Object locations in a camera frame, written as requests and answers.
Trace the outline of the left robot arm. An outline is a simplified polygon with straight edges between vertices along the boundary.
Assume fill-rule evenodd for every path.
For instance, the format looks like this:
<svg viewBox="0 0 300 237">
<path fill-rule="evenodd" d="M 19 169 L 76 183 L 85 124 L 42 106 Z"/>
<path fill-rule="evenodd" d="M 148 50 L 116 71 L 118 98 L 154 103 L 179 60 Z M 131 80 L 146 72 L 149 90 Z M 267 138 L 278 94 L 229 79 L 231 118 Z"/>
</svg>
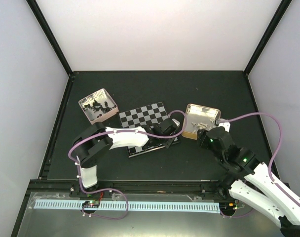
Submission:
<svg viewBox="0 0 300 237">
<path fill-rule="evenodd" d="M 175 132 L 179 126 L 176 119 L 166 118 L 161 123 L 136 128 L 105 127 L 101 122 L 89 127 L 68 153 L 77 166 L 81 192 L 87 197 L 97 194 L 97 165 L 109 150 L 122 147 L 149 149 L 159 145 L 169 148 L 177 137 Z"/>
</svg>

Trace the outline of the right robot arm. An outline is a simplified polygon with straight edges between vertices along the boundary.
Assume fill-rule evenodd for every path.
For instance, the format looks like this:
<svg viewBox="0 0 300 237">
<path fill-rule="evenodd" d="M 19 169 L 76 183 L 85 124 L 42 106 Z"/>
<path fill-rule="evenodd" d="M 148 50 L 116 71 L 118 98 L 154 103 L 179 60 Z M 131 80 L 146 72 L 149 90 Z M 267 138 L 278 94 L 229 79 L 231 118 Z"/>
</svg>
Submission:
<svg viewBox="0 0 300 237">
<path fill-rule="evenodd" d="M 227 172 L 216 187 L 222 199 L 232 197 L 266 216 L 285 237 L 300 237 L 300 197 L 271 173 L 247 148 L 239 148 L 224 127 L 197 133 L 200 147 L 213 153 Z"/>
</svg>

